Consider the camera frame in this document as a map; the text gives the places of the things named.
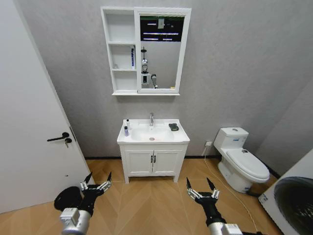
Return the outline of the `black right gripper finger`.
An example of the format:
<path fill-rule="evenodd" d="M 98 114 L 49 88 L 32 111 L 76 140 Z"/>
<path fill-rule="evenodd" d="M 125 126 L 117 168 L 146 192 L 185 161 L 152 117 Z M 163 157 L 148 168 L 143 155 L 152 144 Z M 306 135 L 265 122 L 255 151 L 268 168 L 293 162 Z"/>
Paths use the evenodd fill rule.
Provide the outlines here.
<path fill-rule="evenodd" d="M 188 178 L 186 178 L 186 187 L 187 187 L 187 193 L 188 193 L 188 195 L 189 195 L 193 200 L 195 200 L 196 198 L 197 198 L 197 199 L 202 198 L 202 195 L 201 195 L 201 194 L 199 194 L 197 191 L 195 191 L 194 189 L 192 189 L 191 184 L 190 184 L 190 181 L 189 181 Z"/>
<path fill-rule="evenodd" d="M 213 182 L 211 182 L 208 178 L 206 178 L 206 179 L 207 179 L 207 182 L 209 184 L 210 189 L 212 190 L 211 197 L 215 198 L 215 199 L 218 199 L 220 191 L 218 189 L 216 189 L 216 187 L 213 184 Z"/>

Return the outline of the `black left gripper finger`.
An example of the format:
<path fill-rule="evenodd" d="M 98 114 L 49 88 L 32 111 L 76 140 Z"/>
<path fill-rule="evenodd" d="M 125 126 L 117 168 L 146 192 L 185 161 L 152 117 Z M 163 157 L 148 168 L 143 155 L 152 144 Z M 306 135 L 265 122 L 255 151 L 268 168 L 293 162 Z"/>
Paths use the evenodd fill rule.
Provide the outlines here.
<path fill-rule="evenodd" d="M 97 190 L 107 191 L 112 185 L 112 173 L 110 172 L 107 180 L 97 187 Z"/>
<path fill-rule="evenodd" d="M 86 178 L 84 179 L 84 181 L 80 182 L 79 185 L 80 185 L 80 188 L 81 188 L 81 191 L 84 191 L 84 190 L 87 190 L 88 189 L 88 183 L 90 181 L 92 177 L 92 172 L 86 176 Z"/>

